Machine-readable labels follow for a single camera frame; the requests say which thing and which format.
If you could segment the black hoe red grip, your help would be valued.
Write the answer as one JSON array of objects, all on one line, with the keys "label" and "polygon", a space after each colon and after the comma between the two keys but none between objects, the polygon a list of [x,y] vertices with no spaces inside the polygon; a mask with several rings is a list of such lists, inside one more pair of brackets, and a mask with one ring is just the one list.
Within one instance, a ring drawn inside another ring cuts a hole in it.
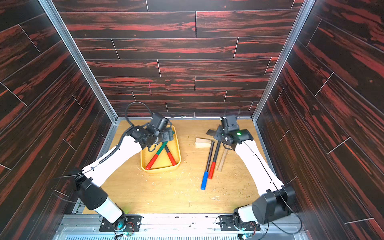
[{"label": "black hoe red grip", "polygon": [[175,158],[173,157],[172,153],[170,152],[170,149],[168,148],[168,145],[165,145],[165,150],[166,150],[167,155],[168,155],[168,157],[169,157],[169,159],[171,161],[171,164],[173,166],[175,166],[177,164],[177,162],[176,162]]}]

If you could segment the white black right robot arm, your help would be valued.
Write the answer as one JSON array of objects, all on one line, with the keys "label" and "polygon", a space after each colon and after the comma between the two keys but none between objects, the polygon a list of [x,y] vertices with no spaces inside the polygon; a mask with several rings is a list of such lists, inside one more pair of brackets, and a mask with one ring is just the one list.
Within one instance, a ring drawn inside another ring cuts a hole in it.
[{"label": "white black right robot arm", "polygon": [[294,189],[285,187],[274,174],[258,150],[251,133],[247,129],[240,129],[235,115],[221,117],[221,123],[214,138],[230,146],[242,159],[259,194],[259,198],[253,203],[234,209],[236,228],[244,229],[251,223],[273,223],[292,214],[294,211],[289,204],[296,199]]}]

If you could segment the yellow plastic storage tray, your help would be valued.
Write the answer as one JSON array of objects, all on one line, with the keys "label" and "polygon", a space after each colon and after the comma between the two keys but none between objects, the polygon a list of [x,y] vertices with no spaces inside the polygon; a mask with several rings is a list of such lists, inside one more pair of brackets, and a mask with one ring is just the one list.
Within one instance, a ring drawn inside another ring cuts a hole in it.
[{"label": "yellow plastic storage tray", "polygon": [[164,148],[163,151],[160,153],[159,157],[157,158],[156,162],[154,163],[154,165],[151,167],[151,169],[149,171],[145,169],[146,165],[149,163],[149,161],[152,159],[152,157],[156,154],[158,149],[161,147],[162,144],[160,144],[157,147],[155,147],[155,150],[153,152],[149,152],[148,149],[144,149],[141,151],[141,168],[144,172],[147,172],[150,174],[160,173],[160,172],[175,170],[179,167],[182,160],[179,140],[178,140],[176,128],[172,127],[172,129],[174,131],[174,140],[168,142],[167,145],[173,157],[175,158],[177,164],[175,166],[171,164],[171,161]]}]

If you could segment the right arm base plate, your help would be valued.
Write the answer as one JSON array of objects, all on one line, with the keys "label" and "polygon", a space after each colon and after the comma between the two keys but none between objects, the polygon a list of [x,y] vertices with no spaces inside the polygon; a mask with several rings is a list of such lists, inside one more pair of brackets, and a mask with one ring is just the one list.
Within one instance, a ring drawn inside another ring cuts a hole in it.
[{"label": "right arm base plate", "polygon": [[241,225],[240,227],[235,226],[235,220],[232,215],[219,215],[215,223],[220,226],[221,231],[260,231],[261,227],[256,222],[249,222]]}]

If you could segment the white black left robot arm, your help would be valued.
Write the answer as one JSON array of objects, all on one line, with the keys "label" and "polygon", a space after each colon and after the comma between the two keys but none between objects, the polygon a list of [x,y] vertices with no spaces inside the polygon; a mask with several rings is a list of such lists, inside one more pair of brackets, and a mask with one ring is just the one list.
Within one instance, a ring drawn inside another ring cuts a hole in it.
[{"label": "white black left robot arm", "polygon": [[124,211],[101,188],[105,181],[127,160],[145,148],[172,141],[172,123],[159,113],[145,125],[134,125],[125,130],[118,144],[75,176],[76,193],[89,210],[93,210],[122,232],[127,226]]}]

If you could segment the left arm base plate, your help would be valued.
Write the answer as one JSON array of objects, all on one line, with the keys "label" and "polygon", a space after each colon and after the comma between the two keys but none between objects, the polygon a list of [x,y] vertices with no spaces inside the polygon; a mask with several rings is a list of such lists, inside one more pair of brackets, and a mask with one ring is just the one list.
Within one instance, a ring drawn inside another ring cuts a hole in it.
[{"label": "left arm base plate", "polygon": [[140,230],[142,218],[143,217],[140,215],[123,215],[113,223],[110,223],[106,218],[103,218],[99,231],[111,233],[138,232]]}]

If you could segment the green hoe red grip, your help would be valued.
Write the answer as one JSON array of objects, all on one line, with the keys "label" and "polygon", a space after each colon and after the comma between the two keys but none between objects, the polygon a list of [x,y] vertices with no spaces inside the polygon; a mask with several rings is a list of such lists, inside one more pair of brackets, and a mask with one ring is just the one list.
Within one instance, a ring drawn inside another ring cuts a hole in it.
[{"label": "green hoe red grip", "polygon": [[159,157],[160,153],[163,151],[163,149],[165,148],[165,146],[167,145],[168,142],[164,142],[161,147],[158,149],[158,151],[156,152],[156,154],[152,157],[152,159],[149,161],[149,163],[146,165],[146,170],[150,170],[151,167],[154,165],[154,163],[156,162],[157,158]]}]

